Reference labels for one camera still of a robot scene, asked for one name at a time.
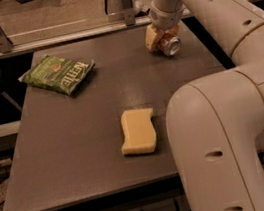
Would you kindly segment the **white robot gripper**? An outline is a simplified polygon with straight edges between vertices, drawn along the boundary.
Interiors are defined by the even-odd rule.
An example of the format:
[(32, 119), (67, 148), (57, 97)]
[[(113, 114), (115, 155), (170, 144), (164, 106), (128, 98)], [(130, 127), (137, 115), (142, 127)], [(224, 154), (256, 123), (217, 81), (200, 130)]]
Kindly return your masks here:
[(169, 2), (170, 8), (160, 8), (155, 1), (150, 6), (150, 20), (146, 29), (145, 44), (149, 52), (154, 52), (156, 44), (163, 37), (163, 31), (171, 36), (176, 36), (179, 31), (178, 22), (181, 20), (183, 14), (183, 3), (180, 0)]

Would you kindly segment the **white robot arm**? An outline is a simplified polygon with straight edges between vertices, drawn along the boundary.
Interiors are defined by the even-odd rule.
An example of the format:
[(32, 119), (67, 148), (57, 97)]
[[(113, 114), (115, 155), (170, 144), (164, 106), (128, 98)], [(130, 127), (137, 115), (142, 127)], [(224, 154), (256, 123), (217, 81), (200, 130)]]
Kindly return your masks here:
[(166, 109), (172, 155), (191, 211), (264, 211), (264, 11), (246, 0), (153, 0), (166, 29), (189, 9), (234, 63), (183, 85)]

